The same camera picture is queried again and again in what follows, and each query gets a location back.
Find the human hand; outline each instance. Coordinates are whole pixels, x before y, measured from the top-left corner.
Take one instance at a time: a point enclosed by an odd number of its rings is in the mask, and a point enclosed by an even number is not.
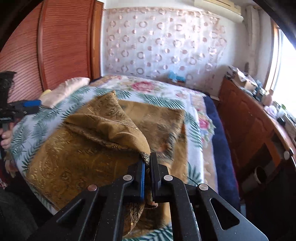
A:
[[[8,149],[10,148],[10,142],[11,142],[11,138],[12,138],[12,129],[13,129],[14,124],[13,123],[9,123],[9,129],[5,132],[3,132],[3,129],[0,129],[0,135],[2,137],[2,141],[1,141],[1,146],[4,149]]]

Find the dresser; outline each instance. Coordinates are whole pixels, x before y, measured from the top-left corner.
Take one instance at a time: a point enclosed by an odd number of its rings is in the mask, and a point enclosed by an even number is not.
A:
[[[241,183],[256,166],[273,161],[274,169],[284,159],[284,151],[296,149],[285,129],[269,116],[263,105],[223,79],[218,113],[231,151],[233,167]]]

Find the bed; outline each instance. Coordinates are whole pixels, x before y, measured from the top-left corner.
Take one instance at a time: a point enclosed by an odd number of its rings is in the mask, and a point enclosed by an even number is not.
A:
[[[97,95],[116,90],[119,99],[184,109],[187,142],[187,183],[206,183],[239,210],[238,188],[230,150],[213,101],[205,94],[163,82],[127,76],[105,76],[75,91],[53,109],[41,108],[36,115],[23,118],[14,128],[11,154],[25,177],[28,165],[43,142],[63,120]],[[52,213],[54,205],[31,186],[33,193]],[[168,225],[131,240],[172,240]]]

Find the finger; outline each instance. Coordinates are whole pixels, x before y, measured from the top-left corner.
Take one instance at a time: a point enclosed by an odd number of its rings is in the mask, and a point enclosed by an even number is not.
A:
[[[4,139],[1,141],[1,146],[7,146],[7,145],[10,145],[10,139]]]
[[[11,131],[12,131],[13,127],[14,127],[14,123],[13,123],[13,122],[10,122],[10,123],[9,123],[9,129],[10,129]]]
[[[10,148],[10,144],[6,145],[6,146],[2,146],[4,149],[9,149]]]
[[[12,136],[12,131],[6,131],[6,132],[4,132],[3,134],[2,134],[2,138],[3,139],[8,139],[8,138],[11,138],[11,136]]]

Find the navy blue mattress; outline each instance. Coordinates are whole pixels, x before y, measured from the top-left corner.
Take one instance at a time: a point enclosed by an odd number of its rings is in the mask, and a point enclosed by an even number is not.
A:
[[[224,129],[219,118],[213,100],[204,97],[207,115],[213,121],[215,134],[212,138],[214,157],[218,179],[219,195],[224,198],[231,206],[240,211],[239,191],[237,180],[231,161],[230,149],[225,137]]]

